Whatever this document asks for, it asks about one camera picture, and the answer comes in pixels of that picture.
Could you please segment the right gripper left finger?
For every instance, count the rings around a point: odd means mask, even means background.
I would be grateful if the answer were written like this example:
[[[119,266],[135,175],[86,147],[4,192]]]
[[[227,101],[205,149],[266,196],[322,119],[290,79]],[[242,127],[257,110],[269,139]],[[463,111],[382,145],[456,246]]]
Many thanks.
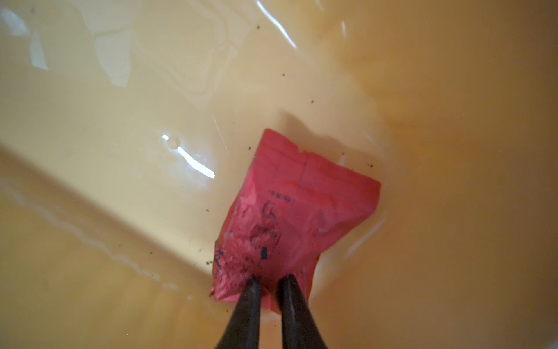
[[[238,299],[216,349],[259,348],[261,299],[261,284],[252,276]]]

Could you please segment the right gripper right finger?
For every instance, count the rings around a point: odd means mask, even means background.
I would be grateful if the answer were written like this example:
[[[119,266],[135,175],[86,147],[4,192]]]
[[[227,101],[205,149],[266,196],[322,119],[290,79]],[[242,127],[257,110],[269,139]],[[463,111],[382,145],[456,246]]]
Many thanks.
[[[327,349],[294,275],[279,281],[277,301],[282,317],[283,348]]]

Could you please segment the red tea bag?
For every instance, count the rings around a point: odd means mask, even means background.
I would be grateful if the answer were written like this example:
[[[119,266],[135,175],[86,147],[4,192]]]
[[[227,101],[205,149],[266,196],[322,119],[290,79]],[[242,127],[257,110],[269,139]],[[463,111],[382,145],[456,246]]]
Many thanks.
[[[210,295],[236,302],[255,278],[275,312],[278,282],[292,275],[309,297],[321,254],[376,212],[381,188],[266,129],[216,240]]]

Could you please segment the yellow plastic storage box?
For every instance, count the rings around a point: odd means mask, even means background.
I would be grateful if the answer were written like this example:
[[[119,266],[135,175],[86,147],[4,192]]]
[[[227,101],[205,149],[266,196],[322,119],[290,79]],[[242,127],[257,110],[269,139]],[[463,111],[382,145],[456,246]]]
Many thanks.
[[[1,346],[215,347],[268,128],[382,184],[328,347],[557,347],[556,1],[3,1]]]

